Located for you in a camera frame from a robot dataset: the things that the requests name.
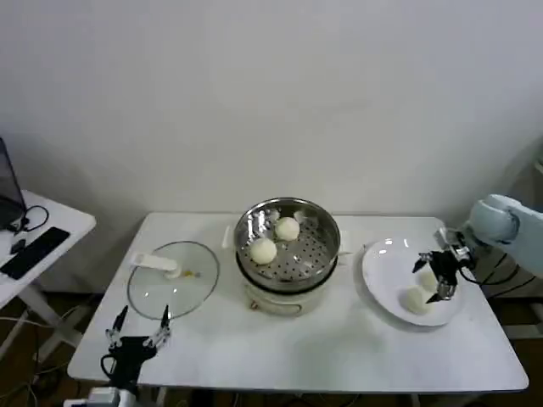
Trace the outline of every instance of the white table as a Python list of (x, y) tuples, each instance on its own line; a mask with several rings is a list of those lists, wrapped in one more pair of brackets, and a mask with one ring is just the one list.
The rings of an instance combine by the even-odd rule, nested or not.
[[(354, 272), (355, 254), (331, 277), (324, 303), (297, 318), (248, 309), (232, 251), (221, 248), (236, 215), (154, 213), (143, 222), (87, 328), (68, 372), (104, 381), (104, 332), (128, 304), (128, 260), (172, 241), (194, 240), (218, 256), (215, 291), (194, 312), (171, 321), (170, 341), (139, 377), (159, 387), (218, 387), (297, 393), (464, 393), (515, 391), (528, 378), (479, 287), (463, 283), (462, 310), (438, 329), (410, 326), (374, 302)], [(435, 218), (335, 216), (350, 251), (386, 237), (414, 237), (436, 248)], [(158, 327), (130, 309), (122, 335)]]
[[(47, 300), (40, 293), (39, 289), (32, 283), (50, 265), (81, 240), (96, 225), (96, 221), (93, 216), (61, 203), (56, 203), (50, 199), (40, 197), (32, 192), (23, 191), (23, 196), (25, 197), (27, 207), (41, 205), (49, 211), (48, 222), (39, 229), (26, 234), (25, 239), (27, 244), (31, 243), (51, 226), (56, 226), (70, 233), (70, 236), (64, 242), (19, 280), (13, 280), (8, 276), (0, 275), (0, 308), (13, 299), (13, 297), (19, 296), (30, 309), (40, 315), (49, 325), (56, 326), (55, 333), (39, 349), (39, 359), (43, 361), (60, 342), (69, 343), (74, 347), (77, 346), (81, 340), (81, 333), (73, 329), (72, 326), (84, 316), (86, 309), (81, 307), (75, 310), (66, 321), (62, 321), (59, 315), (54, 312), (54, 309), (48, 305)], [(44, 213), (42, 210), (33, 209), (28, 214), (28, 218), (31, 221), (29, 226), (32, 227), (35, 224), (41, 223), (43, 217)], [(12, 255), (8, 255), (8, 253), (11, 243), (15, 241), (16, 239), (13, 238), (11, 232), (0, 232), (0, 253), (3, 258), (0, 261), (0, 265), (3, 265), (13, 257)], [(25, 312), (21, 316), (20, 321), (15, 324), (12, 331), (6, 337), (2, 346), (0, 346), (0, 358), (2, 358), (14, 341), (27, 316), (28, 313)]]

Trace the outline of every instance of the white wall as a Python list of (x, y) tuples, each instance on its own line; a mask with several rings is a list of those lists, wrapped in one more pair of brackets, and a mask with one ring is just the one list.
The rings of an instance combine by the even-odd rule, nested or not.
[(0, 2), (20, 178), (99, 222), (46, 286), (107, 284), (151, 210), (450, 219), (507, 189), (543, 131), (541, 21), (523, 0)]

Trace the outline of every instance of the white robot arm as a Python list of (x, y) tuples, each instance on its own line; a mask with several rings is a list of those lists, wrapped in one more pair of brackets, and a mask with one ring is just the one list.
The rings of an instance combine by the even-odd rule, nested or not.
[(429, 263), (438, 279), (437, 293), (429, 300), (451, 299), (456, 275), (467, 280), (464, 269), (473, 270), (492, 248), (510, 255), (526, 271), (543, 278), (543, 214), (515, 199), (489, 195), (472, 208), (469, 220), (459, 229), (441, 228), (436, 233), (442, 252), (421, 253), (413, 272)]
[(515, 199), (489, 195), (473, 206), (467, 228), (480, 242), (501, 249), (543, 278), (543, 214)]

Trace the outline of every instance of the floor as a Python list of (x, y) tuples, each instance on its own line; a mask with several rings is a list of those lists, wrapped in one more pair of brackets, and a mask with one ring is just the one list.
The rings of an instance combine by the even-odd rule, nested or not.
[[(61, 314), (86, 300), (85, 297), (67, 294), (51, 294), (49, 303)], [(99, 298), (95, 298), (91, 305), (95, 308)], [(535, 316), (524, 304), (511, 304), (496, 301), (492, 304), (502, 324), (531, 323)], [(17, 298), (0, 310), (0, 317), (19, 317), (25, 306)], [(84, 331), (91, 319), (89, 315), (77, 328)], [(0, 321), (0, 341), (8, 334), (14, 324), (12, 321)], [(32, 354), (36, 345), (42, 343), (50, 335), (50, 329), (26, 325), (17, 337), (12, 348), (0, 360), (0, 407), (35, 406), (53, 407), (62, 405), (65, 399), (85, 397), (93, 385), (99, 383), (77, 382), (66, 375), (65, 365), (73, 353), (67, 345), (58, 348), (55, 353), (40, 366), (35, 366)], [(529, 388), (521, 393), (488, 394), (482, 396), (472, 407), (523, 407), (543, 405), (543, 340), (523, 340), (513, 342), (518, 357), (523, 363), (530, 378)], [(32, 391), (37, 398), (34, 404), (28, 384), (33, 380)], [(193, 397), (191, 405), (211, 405), (206, 400), (195, 399), (200, 394), (191, 392), (190, 389), (169, 391), (165, 405), (168, 407), (189, 406), (189, 400)], [(411, 405), (407, 396), (402, 395), (352, 395), (333, 394), (279, 394), (279, 393), (240, 393), (217, 391), (212, 395), (216, 407), (357, 407), (357, 406), (382, 406), (404, 407)], [(421, 406), (426, 407), (434, 403), (435, 396), (421, 397)]]

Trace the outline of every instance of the laptop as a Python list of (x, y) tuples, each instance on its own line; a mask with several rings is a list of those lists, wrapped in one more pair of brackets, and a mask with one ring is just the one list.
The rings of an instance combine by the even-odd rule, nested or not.
[(26, 212), (25, 200), (15, 177), (8, 150), (0, 137), (0, 231)]

